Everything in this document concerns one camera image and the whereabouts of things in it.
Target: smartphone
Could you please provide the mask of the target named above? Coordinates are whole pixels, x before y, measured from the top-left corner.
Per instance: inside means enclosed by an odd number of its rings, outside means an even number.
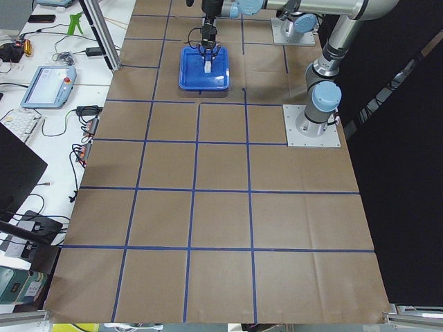
[[[28,19],[28,23],[53,23],[54,21],[55,15],[31,15]]]

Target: table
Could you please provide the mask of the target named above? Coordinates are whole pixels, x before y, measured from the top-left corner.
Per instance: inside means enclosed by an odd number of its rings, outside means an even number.
[[[100,6],[106,17],[111,19],[118,17],[118,20],[123,22],[123,25],[119,24],[120,26],[109,24],[109,30],[114,43],[121,47],[126,33],[126,26],[124,24],[127,24],[131,17],[134,1],[104,0]],[[26,24],[22,33],[34,31],[38,28],[54,26],[55,24],[68,24],[69,15],[79,11],[81,11],[81,7],[78,2],[75,2],[74,5],[62,13],[56,12],[55,8],[38,5],[33,14],[55,13],[57,15],[56,22],[54,24]],[[82,19],[82,27],[84,36],[94,38],[86,18]],[[67,27],[57,27],[49,31],[65,33],[66,30]],[[12,65],[12,70],[9,73],[0,73],[0,82],[29,84],[37,67],[48,64],[47,52],[51,51],[53,44],[63,36],[35,34],[27,37],[32,41],[33,56],[23,56],[20,63]],[[68,40],[70,41],[69,43],[60,44],[58,51],[77,51],[84,50],[86,47],[97,46],[94,41],[88,41],[83,38],[69,37]],[[107,68],[103,58],[88,59],[86,55],[76,55],[76,60],[77,64],[75,66],[77,68],[78,78],[67,103],[58,110],[39,110],[46,119],[44,125],[46,134],[61,132],[64,127],[64,116],[71,109],[82,105],[96,104],[103,106],[105,103],[112,73]],[[0,117],[4,116],[10,109],[17,108],[20,105],[25,89],[16,86],[2,86],[1,91],[4,92],[4,96],[0,101]],[[68,196],[73,195],[75,183],[73,170],[69,162],[69,153],[71,152],[71,145],[73,143],[80,143],[83,137],[80,123],[76,118],[77,116],[75,114],[69,117],[66,133],[63,136],[48,138],[38,133],[30,143],[30,148],[48,163],[48,168],[42,176],[41,182],[49,182],[51,185],[41,185],[33,190],[34,194],[40,194],[45,198],[46,204],[42,214],[71,216],[73,203],[69,202]],[[77,163],[74,164],[74,168],[80,182],[83,176],[83,169]],[[42,202],[38,197],[30,196],[18,213],[24,213],[26,210],[38,211],[41,204]],[[65,219],[54,219],[64,223],[65,227],[67,226]],[[59,243],[63,238],[64,234],[59,234],[53,243]],[[22,261],[21,259],[4,257],[2,252],[0,253],[0,264],[15,268],[30,268],[28,262]],[[13,306],[1,306],[2,312],[11,312],[12,309]]]
[[[54,320],[380,322],[388,300],[341,127],[339,149],[285,142],[282,104],[305,100],[320,47],[272,45],[269,13],[220,19],[229,91],[182,91],[180,50],[201,20],[179,0],[135,9],[122,50],[134,65],[109,88]]]

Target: power adapter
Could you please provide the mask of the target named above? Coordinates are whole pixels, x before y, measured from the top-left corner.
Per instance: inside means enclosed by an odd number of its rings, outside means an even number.
[[[100,47],[87,47],[84,52],[86,53],[87,57],[97,57],[102,55],[102,50]]]
[[[75,114],[77,116],[99,116],[102,113],[103,107],[97,105],[92,106],[77,106]]]

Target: computer monitor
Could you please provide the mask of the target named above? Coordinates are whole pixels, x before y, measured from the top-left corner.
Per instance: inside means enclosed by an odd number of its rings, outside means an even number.
[[[0,124],[0,232],[36,244],[51,244],[62,224],[51,219],[34,220],[38,228],[26,230],[9,221],[42,177],[47,164],[18,137]]]

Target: black wall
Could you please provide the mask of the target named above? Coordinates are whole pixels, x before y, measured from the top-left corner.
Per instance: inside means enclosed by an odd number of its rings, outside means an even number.
[[[389,300],[443,305],[443,41],[348,146]]]
[[[326,22],[319,31],[322,44],[336,17],[327,17]],[[343,92],[338,108],[343,124],[354,119],[442,29],[441,0],[400,0],[385,17],[365,22],[336,78]]]

